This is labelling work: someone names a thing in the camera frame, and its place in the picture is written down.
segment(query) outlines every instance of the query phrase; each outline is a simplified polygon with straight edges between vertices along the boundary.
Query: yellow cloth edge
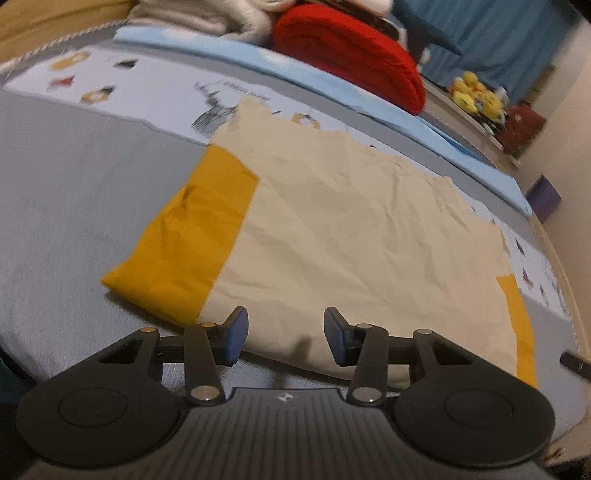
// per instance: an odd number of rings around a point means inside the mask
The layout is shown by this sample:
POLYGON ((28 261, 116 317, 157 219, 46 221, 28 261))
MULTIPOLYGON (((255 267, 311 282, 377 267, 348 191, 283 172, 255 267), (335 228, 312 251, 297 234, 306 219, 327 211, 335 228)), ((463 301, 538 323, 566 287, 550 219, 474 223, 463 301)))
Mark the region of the yellow cloth edge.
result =
POLYGON ((195 324, 232 251, 258 181, 234 155, 210 144, 188 182, 146 227, 131 256, 101 282, 164 320, 182 327, 195 324))
POLYGON ((517 378, 538 388, 538 379, 535 376, 534 331, 531 328, 530 317, 519 292, 517 281, 513 274, 497 277, 496 280, 507 299, 511 326, 517 341, 517 378))

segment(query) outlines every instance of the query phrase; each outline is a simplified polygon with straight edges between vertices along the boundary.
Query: ribbed plastic surface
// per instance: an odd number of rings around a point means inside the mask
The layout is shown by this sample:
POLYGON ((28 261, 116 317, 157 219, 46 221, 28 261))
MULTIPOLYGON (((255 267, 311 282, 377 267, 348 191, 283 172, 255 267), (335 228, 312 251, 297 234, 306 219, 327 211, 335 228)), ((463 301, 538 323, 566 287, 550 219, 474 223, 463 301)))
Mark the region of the ribbed plastic surface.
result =
POLYGON ((384 414, 326 390, 237 389, 218 407, 195 408, 157 451, 101 471, 37 462, 26 480, 549 479, 533 463, 465 471, 414 451, 384 414))

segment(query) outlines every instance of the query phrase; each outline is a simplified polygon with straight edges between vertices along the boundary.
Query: logo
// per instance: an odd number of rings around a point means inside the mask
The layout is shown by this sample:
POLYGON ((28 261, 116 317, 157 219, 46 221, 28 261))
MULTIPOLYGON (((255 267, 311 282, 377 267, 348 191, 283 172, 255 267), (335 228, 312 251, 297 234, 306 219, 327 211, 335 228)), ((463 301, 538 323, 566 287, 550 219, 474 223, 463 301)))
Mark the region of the logo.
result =
POLYGON ((277 396, 277 400, 281 400, 283 403, 287 403, 293 399, 295 399, 295 397, 288 392, 283 392, 281 395, 277 396))

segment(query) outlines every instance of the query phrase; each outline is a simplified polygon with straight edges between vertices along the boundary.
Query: red bag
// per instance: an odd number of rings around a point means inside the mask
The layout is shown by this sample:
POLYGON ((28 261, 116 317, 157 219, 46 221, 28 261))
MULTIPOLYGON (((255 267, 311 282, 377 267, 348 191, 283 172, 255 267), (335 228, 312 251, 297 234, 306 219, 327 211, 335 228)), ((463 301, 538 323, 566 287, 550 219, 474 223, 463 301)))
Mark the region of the red bag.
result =
POLYGON ((518 152, 526 147, 540 133, 546 119, 535 113, 527 103, 512 106, 507 113, 505 130, 496 135, 507 154, 518 152))

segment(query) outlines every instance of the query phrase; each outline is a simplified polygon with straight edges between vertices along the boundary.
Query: blanket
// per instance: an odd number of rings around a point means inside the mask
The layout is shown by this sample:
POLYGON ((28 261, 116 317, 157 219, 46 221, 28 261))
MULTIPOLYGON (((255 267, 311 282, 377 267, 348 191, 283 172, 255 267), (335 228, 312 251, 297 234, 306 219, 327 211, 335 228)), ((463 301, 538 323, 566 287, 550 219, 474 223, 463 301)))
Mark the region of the blanket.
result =
MULTIPOLYGON (((451 180, 286 119, 253 98, 103 278, 180 326, 249 312, 246 350, 349 378, 323 334, 336 306, 391 335, 433 329, 535 385, 533 336, 501 232, 451 180)), ((408 370, 389 369, 393 385, 408 370)))
POLYGON ((425 88, 396 40, 325 5, 289 10, 273 29, 273 49, 348 80, 418 115, 425 88))
POLYGON ((274 14, 295 0, 140 0, 131 23, 175 26, 257 45, 270 36, 274 14))

